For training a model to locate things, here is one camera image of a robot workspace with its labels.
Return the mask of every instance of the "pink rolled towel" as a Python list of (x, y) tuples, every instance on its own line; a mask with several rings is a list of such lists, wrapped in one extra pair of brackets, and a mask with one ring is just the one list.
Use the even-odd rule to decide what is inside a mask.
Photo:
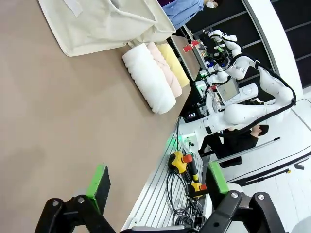
[(178, 82), (177, 77), (174, 75), (174, 73), (171, 71), (169, 64), (165, 61), (164, 57), (162, 56), (160, 50), (157, 48), (157, 46), (154, 44), (154, 42), (151, 42), (147, 45), (147, 48), (149, 49), (151, 55), (153, 56), (154, 60), (156, 61), (157, 65), (161, 68), (163, 71), (166, 81), (168, 82), (175, 98), (180, 96), (183, 91), (181, 89), (181, 86)]

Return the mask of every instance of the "blue shirt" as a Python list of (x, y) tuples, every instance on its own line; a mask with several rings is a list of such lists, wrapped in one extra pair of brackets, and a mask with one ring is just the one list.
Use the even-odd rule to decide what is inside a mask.
[(176, 29), (185, 25), (196, 13), (203, 11), (204, 0), (175, 0), (163, 10)]

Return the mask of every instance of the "person in black clothes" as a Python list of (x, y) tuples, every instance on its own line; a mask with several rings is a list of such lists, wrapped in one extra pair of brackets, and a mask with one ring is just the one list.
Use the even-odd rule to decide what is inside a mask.
[[(232, 131), (233, 129), (224, 130), (224, 133)], [(258, 142), (258, 137), (265, 135), (269, 131), (269, 125), (256, 125), (252, 130), (248, 130), (238, 136), (224, 138), (222, 144), (220, 138), (216, 135), (208, 135), (204, 138), (202, 147), (199, 149), (199, 154), (204, 155), (204, 150), (207, 145), (215, 152), (218, 159), (228, 157), (232, 154), (242, 152), (244, 150), (253, 148)], [(220, 163), (221, 167), (229, 167), (239, 165), (242, 163), (242, 158), (238, 157), (235, 159), (228, 160)]]

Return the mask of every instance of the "person in blue shirt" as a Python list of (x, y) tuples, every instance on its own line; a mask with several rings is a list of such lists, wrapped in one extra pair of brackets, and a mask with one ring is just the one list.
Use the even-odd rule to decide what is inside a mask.
[(218, 7), (223, 0), (175, 0), (163, 6), (163, 10), (176, 29), (185, 25), (196, 13), (208, 8)]

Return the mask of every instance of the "metal pole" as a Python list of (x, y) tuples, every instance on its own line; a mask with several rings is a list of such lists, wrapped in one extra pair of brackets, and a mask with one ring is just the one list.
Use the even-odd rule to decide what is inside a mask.
[(280, 139), (280, 137), (277, 137), (277, 138), (275, 138), (275, 139), (273, 139), (273, 140), (271, 140), (271, 141), (269, 141), (269, 142), (263, 143), (263, 144), (261, 144), (261, 145), (259, 145), (259, 146), (257, 146), (257, 147), (253, 147), (253, 148), (251, 148), (251, 149), (242, 151), (242, 152), (240, 152), (240, 153), (236, 153), (236, 154), (230, 155), (230, 156), (225, 157), (225, 158), (223, 158), (223, 159), (215, 160), (214, 162), (222, 163), (222, 162), (225, 162), (225, 161), (228, 161), (228, 160), (231, 160), (231, 159), (238, 158), (238, 157), (240, 157), (240, 156), (243, 155), (243, 154), (246, 154), (246, 153), (251, 152), (251, 151), (253, 151), (253, 150), (256, 150), (256, 149), (265, 147), (265, 146), (267, 146), (267, 145), (270, 145), (270, 144), (272, 144), (272, 143), (278, 141), (279, 139)]

